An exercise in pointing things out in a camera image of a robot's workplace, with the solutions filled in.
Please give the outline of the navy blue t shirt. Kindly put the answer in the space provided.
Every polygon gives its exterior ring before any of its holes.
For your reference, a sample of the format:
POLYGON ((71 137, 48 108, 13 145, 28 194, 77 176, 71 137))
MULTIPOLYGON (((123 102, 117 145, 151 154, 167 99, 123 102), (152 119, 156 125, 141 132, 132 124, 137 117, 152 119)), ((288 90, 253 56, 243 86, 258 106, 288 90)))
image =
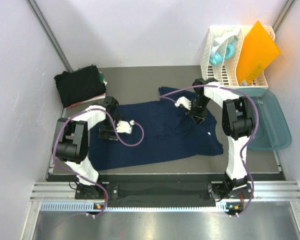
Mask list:
POLYGON ((174 161, 195 155, 218 156, 224 152, 216 136, 217 121, 208 112, 205 121, 197 125, 184 108, 175 107, 180 97, 194 100, 196 94, 181 91, 168 99, 119 105, 115 111, 125 121, 134 120, 131 134, 121 134, 118 140, 99 138, 99 125, 90 131, 88 158, 96 170, 131 167, 174 161))

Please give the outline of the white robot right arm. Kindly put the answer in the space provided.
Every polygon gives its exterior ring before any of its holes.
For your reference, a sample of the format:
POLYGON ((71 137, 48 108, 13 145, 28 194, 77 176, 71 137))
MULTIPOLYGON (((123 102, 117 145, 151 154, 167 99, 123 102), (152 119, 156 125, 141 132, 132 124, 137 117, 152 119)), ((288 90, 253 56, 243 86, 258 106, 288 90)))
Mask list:
POLYGON ((256 128, 256 107, 248 97, 235 89, 227 90, 218 80, 196 79, 192 86, 196 98, 186 104, 187 114, 196 124, 203 123, 208 115, 209 101, 222 109, 221 126, 228 140, 228 164, 220 190, 212 192, 220 198, 235 198, 248 185, 246 166, 247 143, 256 128))

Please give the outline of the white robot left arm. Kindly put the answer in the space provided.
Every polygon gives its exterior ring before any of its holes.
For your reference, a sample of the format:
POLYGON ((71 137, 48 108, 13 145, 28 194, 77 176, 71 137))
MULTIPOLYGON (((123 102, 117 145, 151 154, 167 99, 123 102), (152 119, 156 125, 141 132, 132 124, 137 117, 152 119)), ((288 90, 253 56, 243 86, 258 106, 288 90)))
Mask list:
POLYGON ((89 110, 94 108, 101 108, 101 110, 85 112, 71 120, 61 117, 56 122, 52 152, 72 171, 76 172, 79 179, 76 190, 81 193, 87 192, 95 199, 103 194, 104 187, 99 180, 99 173, 92 166, 88 157, 89 131, 99 125, 97 134, 99 138, 118 140, 110 117, 106 114, 109 113, 114 124, 117 125, 122 120, 122 115, 115 113, 118 105, 119 102, 114 97, 107 96, 103 102, 88 107, 89 110))

